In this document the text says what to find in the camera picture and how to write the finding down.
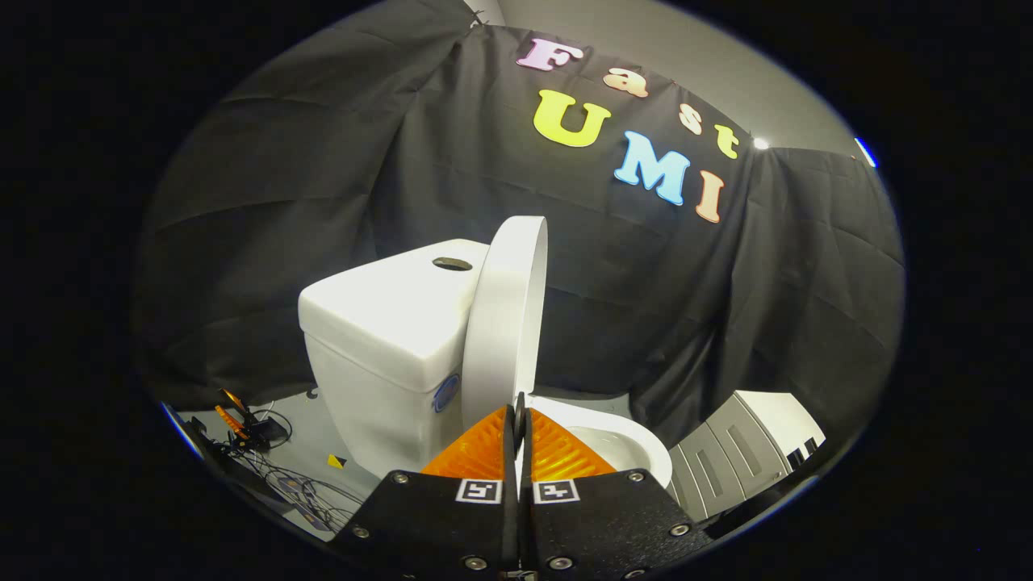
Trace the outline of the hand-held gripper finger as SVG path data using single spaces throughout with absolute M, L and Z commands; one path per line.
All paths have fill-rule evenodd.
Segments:
M 490 412 L 422 470 L 392 470 L 330 542 L 367 578 L 505 578 L 521 564 L 524 405 Z
M 526 395 L 521 555 L 539 580 L 669 580 L 700 549 L 667 449 L 634 420 Z

